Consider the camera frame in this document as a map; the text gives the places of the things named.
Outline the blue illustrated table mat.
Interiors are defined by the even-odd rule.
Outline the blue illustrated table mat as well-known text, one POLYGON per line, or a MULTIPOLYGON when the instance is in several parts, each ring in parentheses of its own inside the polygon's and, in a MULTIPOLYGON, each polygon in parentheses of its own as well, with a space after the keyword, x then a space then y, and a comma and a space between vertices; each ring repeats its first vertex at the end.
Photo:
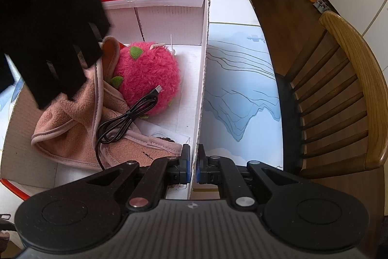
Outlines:
POLYGON ((237 165, 283 168, 280 100, 260 26, 210 24, 200 142, 237 165))

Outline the red white storage box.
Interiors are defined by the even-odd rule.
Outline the red white storage box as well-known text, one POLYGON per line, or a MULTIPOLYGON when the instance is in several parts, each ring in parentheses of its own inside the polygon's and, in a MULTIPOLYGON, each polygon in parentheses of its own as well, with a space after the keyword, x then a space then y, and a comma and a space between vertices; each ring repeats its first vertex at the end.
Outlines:
MULTIPOLYGON (((107 37, 115 38, 120 46, 154 42, 174 51, 181 77, 177 96, 160 114, 141 116, 133 124, 137 124, 144 135, 181 146, 188 144, 193 160, 201 126, 210 0, 101 2, 112 24, 107 37)), ((69 99, 62 94, 58 97, 73 100, 75 96, 69 99)), ((32 146, 35 127, 46 109, 38 109, 29 89, 24 87, 10 116, 1 155, 1 185, 18 202, 104 168, 90 170, 64 165, 32 146)))

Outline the pink fleece hat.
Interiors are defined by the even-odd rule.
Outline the pink fleece hat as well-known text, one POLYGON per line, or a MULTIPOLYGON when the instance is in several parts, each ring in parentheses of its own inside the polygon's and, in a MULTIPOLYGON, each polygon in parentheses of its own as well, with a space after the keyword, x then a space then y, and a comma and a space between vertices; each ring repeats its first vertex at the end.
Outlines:
POLYGON ((120 44, 115 38, 106 37, 101 48, 102 57, 85 70, 87 81, 74 99, 58 97, 43 112, 32 146, 58 163, 90 170, 110 168, 128 160, 149 166, 155 159, 180 156, 179 143, 144 135, 137 124, 131 124, 115 143, 96 144, 99 125, 129 109, 122 93, 110 84, 120 44))

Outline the pink strawberry plush ball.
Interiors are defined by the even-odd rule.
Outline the pink strawberry plush ball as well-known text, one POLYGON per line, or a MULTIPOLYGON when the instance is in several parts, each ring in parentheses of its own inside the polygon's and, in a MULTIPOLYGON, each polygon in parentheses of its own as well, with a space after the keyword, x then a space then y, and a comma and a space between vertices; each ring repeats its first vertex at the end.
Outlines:
POLYGON ((148 116, 166 110, 180 90, 180 69, 174 51, 165 44, 135 42, 120 46, 120 55, 110 84, 132 107, 151 90, 161 87, 156 105, 148 116))

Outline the near wooden chair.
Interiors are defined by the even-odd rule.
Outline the near wooden chair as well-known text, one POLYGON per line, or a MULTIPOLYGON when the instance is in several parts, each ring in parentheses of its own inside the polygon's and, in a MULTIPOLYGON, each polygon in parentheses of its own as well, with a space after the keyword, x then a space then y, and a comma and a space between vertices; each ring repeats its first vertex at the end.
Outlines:
POLYGON ((309 179, 366 172, 387 160, 387 84, 364 38, 324 12, 285 75, 276 75, 283 168, 309 179))

